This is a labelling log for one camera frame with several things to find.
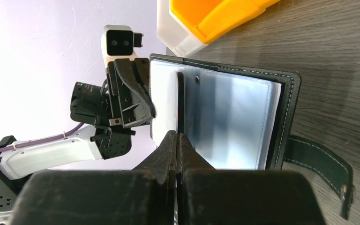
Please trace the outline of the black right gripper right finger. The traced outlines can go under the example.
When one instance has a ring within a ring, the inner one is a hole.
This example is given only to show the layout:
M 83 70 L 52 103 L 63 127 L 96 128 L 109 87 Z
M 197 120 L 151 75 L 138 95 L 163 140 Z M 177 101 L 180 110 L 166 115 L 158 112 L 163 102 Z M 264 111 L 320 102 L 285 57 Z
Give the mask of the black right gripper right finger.
M 177 146 L 180 225 L 323 225 L 310 183 L 300 173 L 215 169 L 185 134 Z

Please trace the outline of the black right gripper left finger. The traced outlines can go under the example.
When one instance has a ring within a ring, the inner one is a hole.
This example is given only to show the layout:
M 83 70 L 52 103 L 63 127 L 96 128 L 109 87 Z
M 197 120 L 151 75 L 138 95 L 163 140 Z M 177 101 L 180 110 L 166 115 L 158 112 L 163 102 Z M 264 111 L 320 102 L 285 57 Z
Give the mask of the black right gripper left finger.
M 54 171 L 33 175 L 11 225 L 172 225 L 177 134 L 130 171 Z

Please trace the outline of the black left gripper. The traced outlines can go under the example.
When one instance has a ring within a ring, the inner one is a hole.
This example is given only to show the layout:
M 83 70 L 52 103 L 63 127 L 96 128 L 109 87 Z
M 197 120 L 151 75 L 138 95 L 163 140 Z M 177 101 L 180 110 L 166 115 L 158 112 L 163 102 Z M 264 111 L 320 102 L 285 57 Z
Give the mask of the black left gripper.
M 148 58 L 116 59 L 106 69 L 102 86 L 76 82 L 70 100 L 70 118 L 92 125 L 96 131 L 90 140 L 103 159 L 120 157 L 132 147 L 132 127 L 155 118 L 149 94 Z

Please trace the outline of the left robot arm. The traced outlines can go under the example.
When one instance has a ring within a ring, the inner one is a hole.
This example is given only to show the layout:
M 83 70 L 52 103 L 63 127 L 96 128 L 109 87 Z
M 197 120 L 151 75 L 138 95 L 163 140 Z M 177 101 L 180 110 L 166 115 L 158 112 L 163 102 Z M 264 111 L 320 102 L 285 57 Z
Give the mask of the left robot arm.
M 134 127 L 149 124 L 155 109 L 148 93 L 150 61 L 115 59 L 101 86 L 77 82 L 67 132 L 30 141 L 12 135 L 0 141 L 0 211 L 10 211 L 35 173 L 79 161 L 106 160 L 127 154 Z

